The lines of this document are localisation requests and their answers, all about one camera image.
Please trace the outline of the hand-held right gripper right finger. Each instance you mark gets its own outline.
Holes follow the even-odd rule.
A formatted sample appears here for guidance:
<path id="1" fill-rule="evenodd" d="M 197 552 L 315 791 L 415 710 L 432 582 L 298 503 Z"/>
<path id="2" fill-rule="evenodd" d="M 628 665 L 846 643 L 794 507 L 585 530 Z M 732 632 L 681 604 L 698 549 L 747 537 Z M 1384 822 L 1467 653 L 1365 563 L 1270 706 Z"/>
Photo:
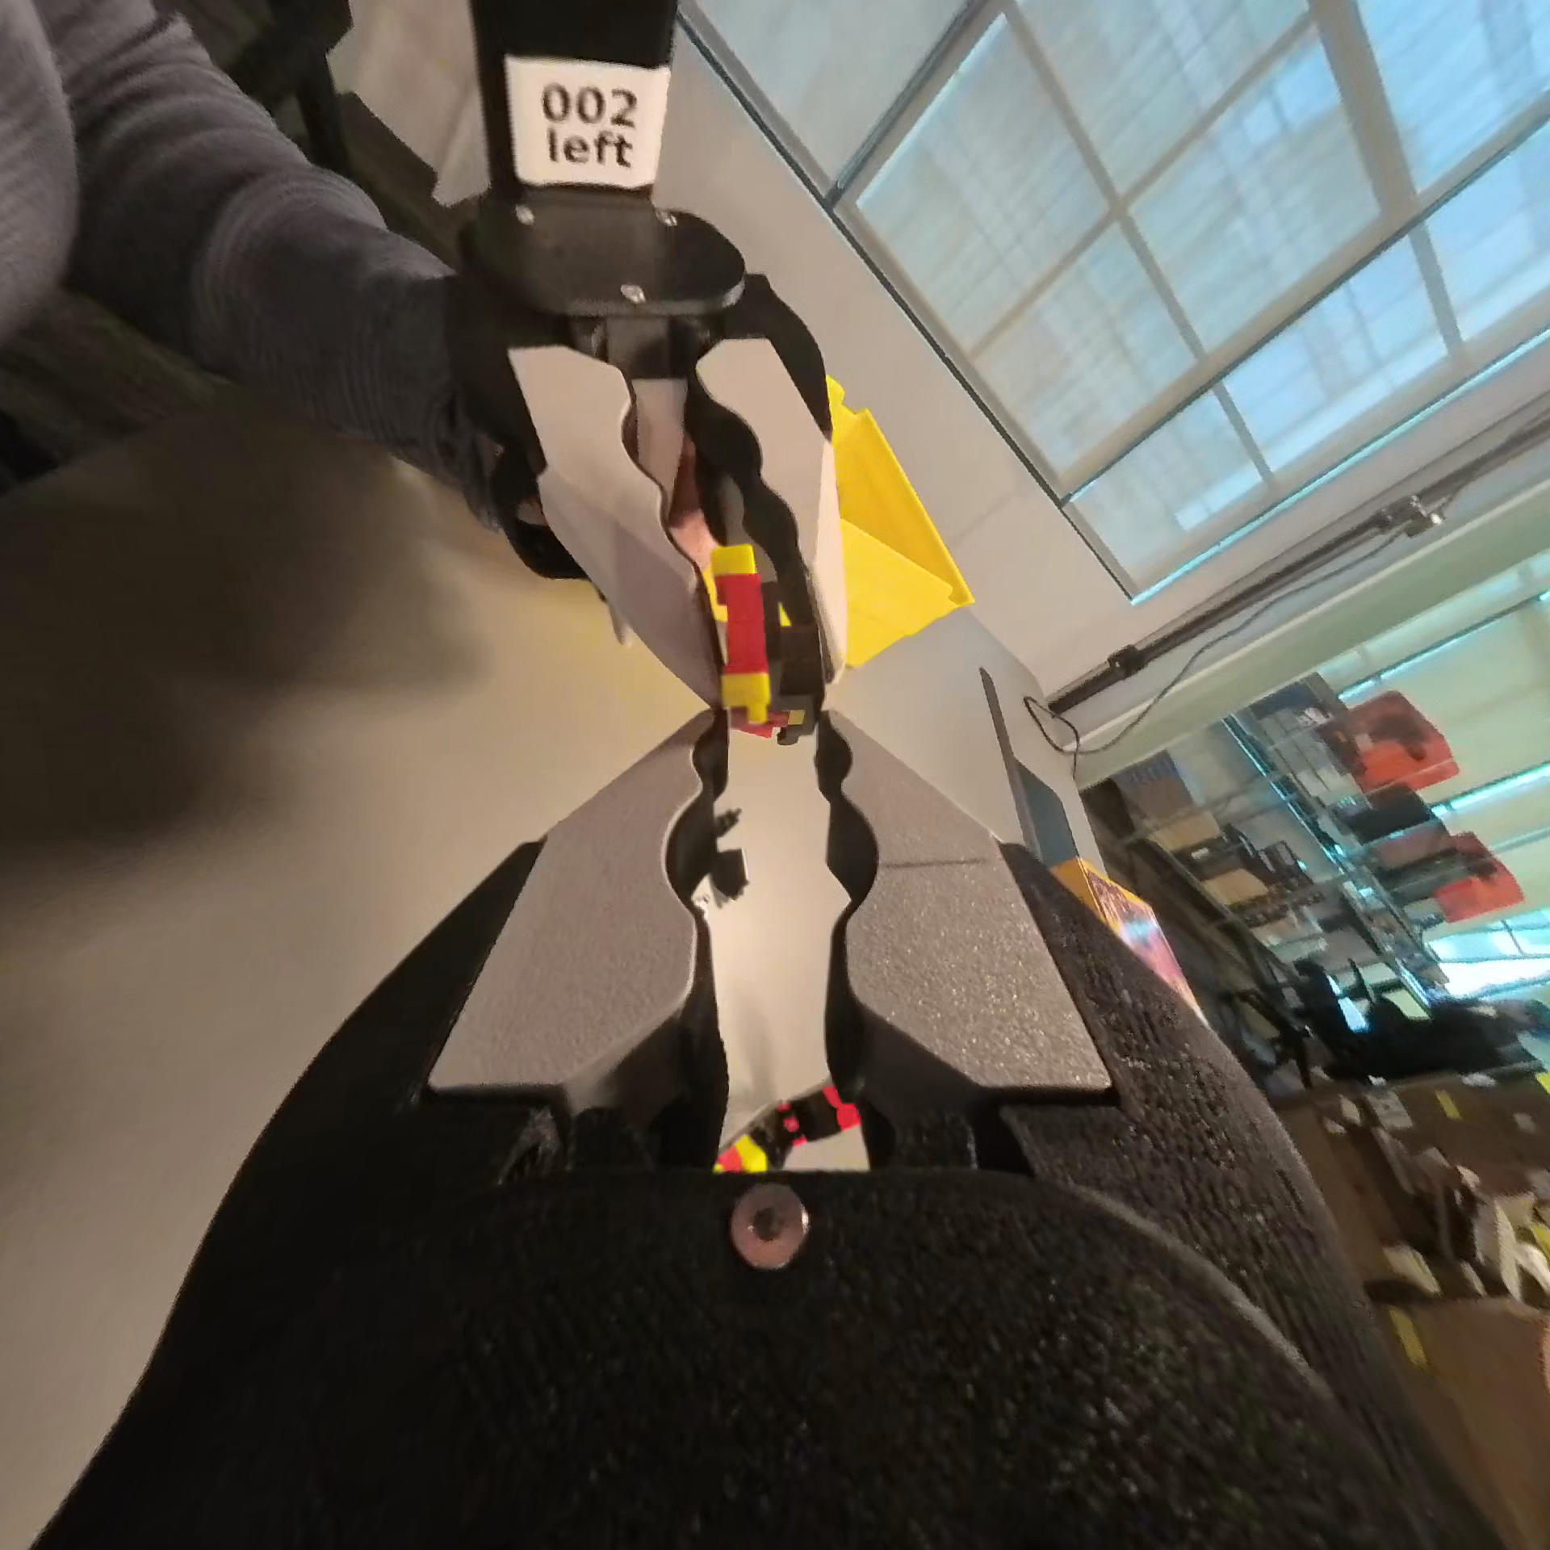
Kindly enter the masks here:
<path id="1" fill-rule="evenodd" d="M 838 712 L 817 732 L 817 781 L 845 889 L 826 1058 L 868 1166 L 996 1166 L 1011 1109 L 1112 1106 L 1001 842 Z"/>

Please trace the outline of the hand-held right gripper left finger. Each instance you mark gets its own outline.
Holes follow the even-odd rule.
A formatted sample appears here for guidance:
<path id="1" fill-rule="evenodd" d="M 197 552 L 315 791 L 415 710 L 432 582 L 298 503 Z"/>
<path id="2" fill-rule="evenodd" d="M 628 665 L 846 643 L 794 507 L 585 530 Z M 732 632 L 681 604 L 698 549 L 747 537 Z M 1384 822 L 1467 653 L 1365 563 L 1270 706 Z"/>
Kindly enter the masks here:
<path id="1" fill-rule="evenodd" d="M 669 1166 L 713 1166 L 729 1112 L 709 929 L 729 726 L 692 718 L 540 843 L 431 1091 L 614 1112 Z"/>

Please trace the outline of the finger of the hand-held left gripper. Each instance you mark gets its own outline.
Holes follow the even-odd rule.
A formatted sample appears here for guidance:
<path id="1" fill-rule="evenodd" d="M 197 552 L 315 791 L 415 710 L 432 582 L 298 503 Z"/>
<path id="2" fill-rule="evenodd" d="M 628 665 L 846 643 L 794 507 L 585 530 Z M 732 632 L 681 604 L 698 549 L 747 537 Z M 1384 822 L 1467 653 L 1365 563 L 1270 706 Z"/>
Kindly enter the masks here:
<path id="1" fill-rule="evenodd" d="M 713 480 L 713 530 L 754 549 L 776 690 L 827 693 L 846 668 L 848 615 L 834 414 L 816 341 L 717 341 L 692 378 L 692 441 Z"/>
<path id="2" fill-rule="evenodd" d="M 692 693 L 721 706 L 721 639 L 702 569 L 669 530 L 688 383 L 628 379 L 569 346 L 508 349 L 544 459 L 544 515 L 626 624 Z"/>

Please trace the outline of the small black yellow lego assembly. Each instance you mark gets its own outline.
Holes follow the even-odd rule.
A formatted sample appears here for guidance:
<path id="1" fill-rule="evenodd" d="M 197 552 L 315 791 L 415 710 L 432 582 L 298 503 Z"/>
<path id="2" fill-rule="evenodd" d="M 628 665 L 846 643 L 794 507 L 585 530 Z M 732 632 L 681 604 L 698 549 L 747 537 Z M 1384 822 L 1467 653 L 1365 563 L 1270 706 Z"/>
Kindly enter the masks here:
<path id="1" fill-rule="evenodd" d="M 826 699 L 821 632 L 785 617 L 752 542 L 721 545 L 705 573 L 721 641 L 721 710 L 731 729 L 794 747 Z"/>

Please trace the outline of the person's left forearm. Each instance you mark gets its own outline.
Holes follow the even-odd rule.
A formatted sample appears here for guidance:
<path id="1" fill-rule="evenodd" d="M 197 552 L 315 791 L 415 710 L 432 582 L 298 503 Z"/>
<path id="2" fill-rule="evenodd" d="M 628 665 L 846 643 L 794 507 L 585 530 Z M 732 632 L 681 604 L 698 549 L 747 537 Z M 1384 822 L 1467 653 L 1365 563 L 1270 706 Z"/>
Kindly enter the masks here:
<path id="1" fill-rule="evenodd" d="M 153 2 L 2 2 L 2 342 L 60 287 L 499 523 L 454 275 Z"/>

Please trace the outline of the orange cardboard lego box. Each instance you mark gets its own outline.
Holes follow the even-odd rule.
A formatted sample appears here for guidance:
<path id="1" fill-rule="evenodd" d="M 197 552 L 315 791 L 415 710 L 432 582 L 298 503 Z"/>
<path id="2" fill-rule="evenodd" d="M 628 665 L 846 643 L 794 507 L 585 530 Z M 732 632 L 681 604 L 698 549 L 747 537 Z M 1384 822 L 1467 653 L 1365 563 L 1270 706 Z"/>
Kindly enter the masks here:
<path id="1" fill-rule="evenodd" d="M 1190 1008 L 1190 1013 L 1208 1023 L 1194 989 L 1166 935 L 1156 910 L 1125 885 L 1108 878 L 1082 857 L 1058 861 L 1055 878 L 1083 902 L 1083 906 L 1108 925 L 1108 930 L 1125 943 L 1153 975 L 1173 989 L 1173 994 Z"/>

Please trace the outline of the black lego clip piece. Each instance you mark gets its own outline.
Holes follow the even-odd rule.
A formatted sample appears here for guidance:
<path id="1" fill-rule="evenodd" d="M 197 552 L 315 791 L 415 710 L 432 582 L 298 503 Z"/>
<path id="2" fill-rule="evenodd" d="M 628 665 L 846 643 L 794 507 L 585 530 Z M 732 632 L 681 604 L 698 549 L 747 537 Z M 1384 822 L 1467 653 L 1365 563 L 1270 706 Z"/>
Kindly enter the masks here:
<path id="1" fill-rule="evenodd" d="M 705 911 L 738 902 L 748 885 L 748 867 L 740 847 L 740 819 L 740 807 L 722 807 L 713 815 L 707 869 L 692 893 L 692 902 Z"/>

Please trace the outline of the long red yellow lego assembly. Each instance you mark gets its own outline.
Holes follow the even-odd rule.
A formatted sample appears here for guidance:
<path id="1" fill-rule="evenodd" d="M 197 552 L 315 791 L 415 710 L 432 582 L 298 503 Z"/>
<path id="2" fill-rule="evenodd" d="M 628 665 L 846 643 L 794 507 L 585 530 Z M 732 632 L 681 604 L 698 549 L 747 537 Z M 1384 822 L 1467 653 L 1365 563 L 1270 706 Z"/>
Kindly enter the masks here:
<path id="1" fill-rule="evenodd" d="M 781 1174 L 796 1151 L 859 1129 L 859 1106 L 826 1084 L 764 1109 L 725 1145 L 714 1174 Z"/>

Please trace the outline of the person's left hand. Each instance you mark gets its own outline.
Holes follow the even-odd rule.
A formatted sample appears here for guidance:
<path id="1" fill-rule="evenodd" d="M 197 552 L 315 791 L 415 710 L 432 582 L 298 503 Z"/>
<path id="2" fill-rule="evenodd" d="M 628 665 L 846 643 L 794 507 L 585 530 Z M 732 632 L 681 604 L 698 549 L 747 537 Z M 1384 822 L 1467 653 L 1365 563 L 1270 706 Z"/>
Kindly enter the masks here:
<path id="1" fill-rule="evenodd" d="M 702 508 L 697 447 L 688 438 L 684 441 L 676 483 L 669 490 L 668 532 L 678 552 L 684 552 L 698 573 L 709 573 L 721 541 L 709 530 L 707 515 Z"/>

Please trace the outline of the yellow plastic bin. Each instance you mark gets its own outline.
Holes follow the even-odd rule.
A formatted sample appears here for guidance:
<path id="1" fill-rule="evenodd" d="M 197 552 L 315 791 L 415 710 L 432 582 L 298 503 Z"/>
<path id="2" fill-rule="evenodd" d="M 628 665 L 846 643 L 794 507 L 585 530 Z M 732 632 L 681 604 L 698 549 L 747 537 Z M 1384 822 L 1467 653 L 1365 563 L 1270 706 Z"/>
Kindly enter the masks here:
<path id="1" fill-rule="evenodd" d="M 976 595 L 871 412 L 827 383 L 848 611 L 846 665 L 864 668 Z"/>

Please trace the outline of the dark teal desk pad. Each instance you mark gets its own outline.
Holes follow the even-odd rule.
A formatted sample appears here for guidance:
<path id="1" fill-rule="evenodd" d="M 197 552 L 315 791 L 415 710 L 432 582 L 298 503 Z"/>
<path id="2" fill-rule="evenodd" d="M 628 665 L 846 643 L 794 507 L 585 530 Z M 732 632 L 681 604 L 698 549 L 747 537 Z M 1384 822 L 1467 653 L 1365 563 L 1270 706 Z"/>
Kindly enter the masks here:
<path id="1" fill-rule="evenodd" d="M 1001 712 L 996 679 L 988 669 L 978 669 L 978 679 L 991 714 L 1022 848 L 1029 848 L 1029 855 L 1033 855 L 1050 869 L 1079 859 L 1070 816 L 1058 791 L 1017 760 L 1008 718 Z"/>

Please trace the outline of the black tripod pole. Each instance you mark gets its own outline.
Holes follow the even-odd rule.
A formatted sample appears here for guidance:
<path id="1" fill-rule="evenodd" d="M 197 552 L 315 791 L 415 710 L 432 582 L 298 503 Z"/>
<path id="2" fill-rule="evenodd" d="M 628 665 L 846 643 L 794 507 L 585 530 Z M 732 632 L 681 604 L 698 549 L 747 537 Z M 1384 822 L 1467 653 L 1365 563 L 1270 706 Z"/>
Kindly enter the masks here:
<path id="1" fill-rule="evenodd" d="M 1447 523 L 1451 508 L 1467 490 L 1502 469 L 1511 472 L 1543 447 L 1547 447 L 1547 417 L 1531 418 L 1488 451 L 1381 501 L 1374 512 L 1312 542 L 1312 549 L 1253 574 L 1247 582 L 1210 598 L 1146 641 L 1115 648 L 1104 665 L 1055 693 L 1050 718 L 1070 718 L 1099 697 L 1133 685 L 1162 660 L 1183 648 L 1210 648 L 1216 641 L 1225 641 L 1232 628 L 1247 628 L 1250 617 L 1270 611 L 1293 595 L 1330 586 L 1344 567 L 1363 567 L 1397 542 L 1422 541 Z"/>

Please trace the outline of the orange storage crate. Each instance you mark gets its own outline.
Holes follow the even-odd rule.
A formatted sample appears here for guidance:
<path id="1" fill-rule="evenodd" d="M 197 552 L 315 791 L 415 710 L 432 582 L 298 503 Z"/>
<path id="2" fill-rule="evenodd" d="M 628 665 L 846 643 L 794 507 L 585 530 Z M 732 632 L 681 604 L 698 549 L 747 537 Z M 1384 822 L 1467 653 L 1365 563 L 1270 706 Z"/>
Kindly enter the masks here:
<path id="1" fill-rule="evenodd" d="M 1447 847 L 1393 869 L 1386 892 L 1440 923 L 1492 917 L 1526 902 L 1513 869 L 1477 834 L 1451 836 Z"/>
<path id="2" fill-rule="evenodd" d="M 1402 690 L 1344 706 L 1316 735 L 1363 797 L 1424 791 L 1460 772 L 1444 732 Z"/>

